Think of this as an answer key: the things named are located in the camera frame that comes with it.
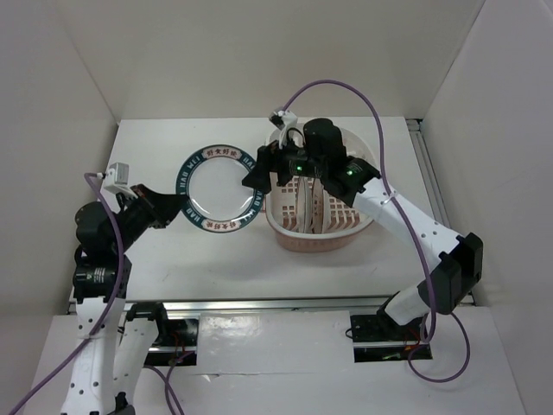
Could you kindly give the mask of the white plate dark teal rim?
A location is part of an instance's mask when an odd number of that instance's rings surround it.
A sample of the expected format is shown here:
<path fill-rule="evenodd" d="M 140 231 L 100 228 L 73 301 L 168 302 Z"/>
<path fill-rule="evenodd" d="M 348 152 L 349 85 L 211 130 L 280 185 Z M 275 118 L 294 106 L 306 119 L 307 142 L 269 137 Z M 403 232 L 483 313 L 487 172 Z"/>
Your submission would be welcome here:
<path fill-rule="evenodd" d="M 242 185 L 254 166 L 254 157 L 229 144 L 195 151 L 175 182 L 175 192 L 188 198 L 185 218 L 209 233 L 232 233 L 250 225 L 264 206 L 263 193 Z"/>

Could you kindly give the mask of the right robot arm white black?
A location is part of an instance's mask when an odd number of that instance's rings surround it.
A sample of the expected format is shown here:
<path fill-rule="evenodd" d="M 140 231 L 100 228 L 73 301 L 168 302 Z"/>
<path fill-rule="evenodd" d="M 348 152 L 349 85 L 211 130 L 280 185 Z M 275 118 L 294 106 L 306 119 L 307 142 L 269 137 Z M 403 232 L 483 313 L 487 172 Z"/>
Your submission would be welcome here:
<path fill-rule="evenodd" d="M 398 338 L 412 320 L 426 314 L 450 315 L 481 280 L 483 241 L 475 233 L 461 235 L 426 215 L 401 196 L 382 169 L 350 155 L 340 128 L 328 118 L 315 118 L 302 127 L 302 145 L 291 138 L 297 118 L 280 111 L 270 116 L 279 137 L 257 150 L 256 163 L 242 183 L 267 195 L 292 178 L 321 182 L 333 197 L 368 215 L 407 244 L 422 261 L 424 280 L 399 291 L 379 310 L 378 332 Z"/>

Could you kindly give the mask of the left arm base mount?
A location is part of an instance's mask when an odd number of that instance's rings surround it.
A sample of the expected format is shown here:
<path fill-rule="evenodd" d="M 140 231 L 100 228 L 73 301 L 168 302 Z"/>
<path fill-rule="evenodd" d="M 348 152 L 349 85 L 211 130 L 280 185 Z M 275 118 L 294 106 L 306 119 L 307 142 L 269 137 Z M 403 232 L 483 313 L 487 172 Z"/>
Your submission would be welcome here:
<path fill-rule="evenodd" d="M 150 347 L 145 364 L 169 367 L 176 361 L 178 367 L 195 366 L 199 326 L 197 316 L 167 320 L 163 332 Z"/>

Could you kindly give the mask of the white plate orange sunburst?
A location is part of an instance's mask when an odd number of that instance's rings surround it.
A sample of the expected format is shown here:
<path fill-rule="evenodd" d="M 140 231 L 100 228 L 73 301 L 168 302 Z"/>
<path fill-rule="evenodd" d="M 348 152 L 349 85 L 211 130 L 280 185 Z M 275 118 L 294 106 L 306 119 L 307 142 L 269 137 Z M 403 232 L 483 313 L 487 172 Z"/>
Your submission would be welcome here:
<path fill-rule="evenodd" d="M 312 186 L 312 233 L 323 233 L 325 216 L 325 193 L 321 181 L 315 179 Z"/>

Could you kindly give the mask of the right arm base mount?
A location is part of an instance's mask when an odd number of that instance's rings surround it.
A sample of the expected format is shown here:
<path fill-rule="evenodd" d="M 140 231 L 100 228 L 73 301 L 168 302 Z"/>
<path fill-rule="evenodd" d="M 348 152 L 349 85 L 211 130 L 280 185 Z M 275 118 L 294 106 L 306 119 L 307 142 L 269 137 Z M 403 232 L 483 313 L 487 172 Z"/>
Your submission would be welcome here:
<path fill-rule="evenodd" d="M 421 344 L 421 317 L 389 331 L 378 325 L 376 315 L 351 315 L 345 336 L 353 342 L 355 363 L 432 360 L 430 346 Z"/>

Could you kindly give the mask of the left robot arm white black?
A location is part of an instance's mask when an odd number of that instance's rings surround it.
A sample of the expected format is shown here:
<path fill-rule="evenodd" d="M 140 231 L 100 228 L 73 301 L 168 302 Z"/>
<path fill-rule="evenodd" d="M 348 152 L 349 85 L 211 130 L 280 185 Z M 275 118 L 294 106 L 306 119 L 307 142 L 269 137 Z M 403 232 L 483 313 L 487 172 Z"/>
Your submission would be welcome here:
<path fill-rule="evenodd" d="M 132 267 L 125 253 L 148 229 L 167 227 L 188 197 L 159 194 L 142 184 L 130 190 L 132 196 L 117 194 L 118 212 L 93 201 L 75 215 L 73 298 L 81 349 L 63 414 L 135 413 L 134 393 L 149 348 L 170 335 L 161 303 L 124 308 Z"/>

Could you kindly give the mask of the white plate red characters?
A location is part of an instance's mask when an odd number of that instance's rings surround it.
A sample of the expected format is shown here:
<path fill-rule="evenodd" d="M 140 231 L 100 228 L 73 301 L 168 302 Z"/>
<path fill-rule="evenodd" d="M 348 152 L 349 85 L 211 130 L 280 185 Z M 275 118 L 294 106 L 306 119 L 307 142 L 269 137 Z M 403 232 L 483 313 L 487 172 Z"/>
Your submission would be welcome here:
<path fill-rule="evenodd" d="M 312 223 L 312 195 L 306 177 L 300 177 L 296 191 L 296 227 L 299 233 L 310 233 Z"/>

